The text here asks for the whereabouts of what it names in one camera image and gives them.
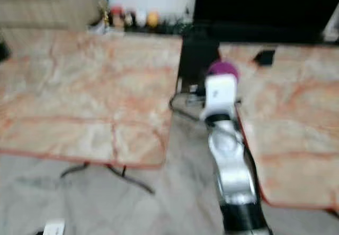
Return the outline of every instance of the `gray floor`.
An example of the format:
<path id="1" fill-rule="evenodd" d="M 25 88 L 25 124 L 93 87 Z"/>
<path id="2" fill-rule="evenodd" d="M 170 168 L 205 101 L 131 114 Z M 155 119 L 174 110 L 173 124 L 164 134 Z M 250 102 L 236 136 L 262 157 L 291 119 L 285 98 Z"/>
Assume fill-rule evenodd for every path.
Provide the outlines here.
<path id="1" fill-rule="evenodd" d="M 175 117 L 165 166 L 127 172 L 155 196 L 100 166 L 60 180 L 69 165 L 1 156 L 0 235 L 33 235 L 54 218 L 66 220 L 65 235 L 222 234 L 203 127 Z M 339 234 L 339 220 L 322 211 L 264 211 L 275 235 Z"/>

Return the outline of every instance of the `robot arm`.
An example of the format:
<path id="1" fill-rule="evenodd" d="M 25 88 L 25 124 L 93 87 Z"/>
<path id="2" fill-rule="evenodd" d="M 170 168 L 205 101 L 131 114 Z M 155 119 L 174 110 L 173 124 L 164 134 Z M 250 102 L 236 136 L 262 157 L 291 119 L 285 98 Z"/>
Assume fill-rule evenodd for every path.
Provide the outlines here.
<path id="1" fill-rule="evenodd" d="M 209 148 L 216 164 L 216 184 L 224 230 L 232 234 L 271 234 L 265 221 L 256 178 L 246 161 L 238 125 L 237 78 L 233 74 L 206 78 L 206 102 L 200 119 L 210 127 Z"/>

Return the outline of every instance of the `marble-patterned mat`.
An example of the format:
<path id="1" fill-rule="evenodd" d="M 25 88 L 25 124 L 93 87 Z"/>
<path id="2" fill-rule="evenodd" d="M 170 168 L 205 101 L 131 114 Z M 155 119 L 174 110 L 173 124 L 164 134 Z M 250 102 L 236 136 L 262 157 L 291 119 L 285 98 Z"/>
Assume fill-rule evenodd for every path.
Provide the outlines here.
<path id="1" fill-rule="evenodd" d="M 56 32 L 0 66 L 0 152 L 156 167 L 181 39 Z"/>
<path id="2" fill-rule="evenodd" d="M 339 48 L 220 46 L 240 71 L 239 116 L 265 199 L 278 206 L 339 209 Z"/>

